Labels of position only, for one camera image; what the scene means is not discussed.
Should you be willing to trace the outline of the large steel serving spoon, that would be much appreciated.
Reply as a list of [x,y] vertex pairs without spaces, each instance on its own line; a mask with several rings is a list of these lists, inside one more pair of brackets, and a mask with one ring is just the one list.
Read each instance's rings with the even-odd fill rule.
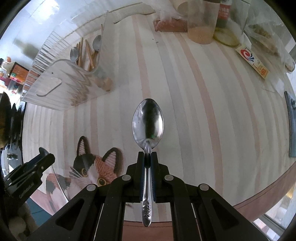
[[151,153],[164,133],[163,113],[152,98],[144,99],[132,117],[132,135],[136,144],[144,151],[144,191],[141,203],[142,223],[145,227],[152,222],[152,175]]

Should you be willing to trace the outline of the wooden chopstick plain end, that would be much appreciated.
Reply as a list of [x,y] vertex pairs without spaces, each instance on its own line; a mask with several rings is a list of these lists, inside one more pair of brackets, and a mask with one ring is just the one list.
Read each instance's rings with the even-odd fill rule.
[[80,39],[78,43],[78,48],[79,48],[79,57],[78,57],[78,66],[82,66],[82,49],[83,49],[83,38]]

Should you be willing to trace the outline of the small steel spoon patterned handle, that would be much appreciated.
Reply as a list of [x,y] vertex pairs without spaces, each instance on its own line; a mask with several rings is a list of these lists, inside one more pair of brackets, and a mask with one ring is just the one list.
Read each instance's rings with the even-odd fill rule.
[[73,47],[70,51],[70,61],[72,63],[76,63],[79,59],[79,49],[77,47]]

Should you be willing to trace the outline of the medium steel spoon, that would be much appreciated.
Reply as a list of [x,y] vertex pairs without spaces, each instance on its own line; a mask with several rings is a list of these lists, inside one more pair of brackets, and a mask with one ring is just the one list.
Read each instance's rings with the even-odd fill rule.
[[101,47],[101,35],[98,35],[94,38],[93,43],[92,43],[92,47],[94,49],[94,51],[98,52],[100,50]]

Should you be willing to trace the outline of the clear plastic utensil holder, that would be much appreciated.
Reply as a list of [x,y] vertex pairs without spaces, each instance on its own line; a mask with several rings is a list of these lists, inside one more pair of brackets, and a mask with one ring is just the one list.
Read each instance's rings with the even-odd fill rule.
[[[106,14],[96,16],[83,11],[71,20],[65,20],[48,36],[25,80],[21,100],[54,110],[67,110],[97,98],[112,90],[113,82],[96,60],[96,67],[87,71],[89,58],[85,40],[92,53],[93,39],[102,34]],[[70,61],[70,51],[78,48],[83,38],[82,66]]]

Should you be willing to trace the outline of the wooden chopstick silver band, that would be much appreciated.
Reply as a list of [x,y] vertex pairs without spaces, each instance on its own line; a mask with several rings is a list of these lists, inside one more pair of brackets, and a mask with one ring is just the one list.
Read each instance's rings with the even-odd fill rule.
[[87,68],[87,71],[92,71],[96,67],[96,60],[97,60],[98,51],[94,51],[91,55],[91,58],[89,58],[90,62]]

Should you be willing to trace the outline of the white red sachet packet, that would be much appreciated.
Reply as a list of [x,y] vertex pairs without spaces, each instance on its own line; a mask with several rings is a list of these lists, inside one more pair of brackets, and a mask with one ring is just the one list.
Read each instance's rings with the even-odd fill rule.
[[269,70],[260,59],[245,44],[240,45],[235,51],[263,78],[266,79]]

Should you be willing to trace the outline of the blue smartphone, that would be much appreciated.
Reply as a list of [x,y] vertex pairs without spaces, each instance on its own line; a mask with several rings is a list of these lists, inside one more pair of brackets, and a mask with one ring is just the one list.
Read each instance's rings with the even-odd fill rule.
[[287,92],[284,92],[285,100],[287,103],[287,111],[289,118],[290,127],[290,147],[289,147],[289,157],[296,157],[296,110],[295,110],[295,99]]

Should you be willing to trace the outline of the reddish brown packet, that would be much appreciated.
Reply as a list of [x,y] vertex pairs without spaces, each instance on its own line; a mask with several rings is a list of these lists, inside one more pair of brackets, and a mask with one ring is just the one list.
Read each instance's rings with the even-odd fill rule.
[[155,19],[153,21],[154,30],[156,32],[187,32],[187,22],[179,19],[171,19],[171,20],[160,20]]

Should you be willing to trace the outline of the clear plastic cup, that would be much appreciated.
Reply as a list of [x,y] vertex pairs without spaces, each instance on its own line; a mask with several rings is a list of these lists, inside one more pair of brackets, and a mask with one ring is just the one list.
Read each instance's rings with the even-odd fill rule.
[[188,38],[207,45],[213,40],[220,1],[188,1]]

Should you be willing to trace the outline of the red label bottle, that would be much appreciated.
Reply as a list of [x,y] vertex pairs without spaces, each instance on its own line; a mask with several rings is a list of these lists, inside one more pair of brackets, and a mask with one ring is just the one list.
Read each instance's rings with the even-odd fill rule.
[[220,1],[220,7],[217,17],[217,28],[224,28],[226,27],[228,18],[230,16],[230,8],[233,3],[233,0],[221,0]]

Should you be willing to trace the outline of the clear plastic bag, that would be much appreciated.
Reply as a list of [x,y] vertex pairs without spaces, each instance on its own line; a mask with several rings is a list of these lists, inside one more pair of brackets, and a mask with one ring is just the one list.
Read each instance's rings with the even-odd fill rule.
[[295,60],[290,52],[295,40],[278,14],[265,1],[251,1],[245,32],[268,54],[278,57],[286,71],[294,71]]

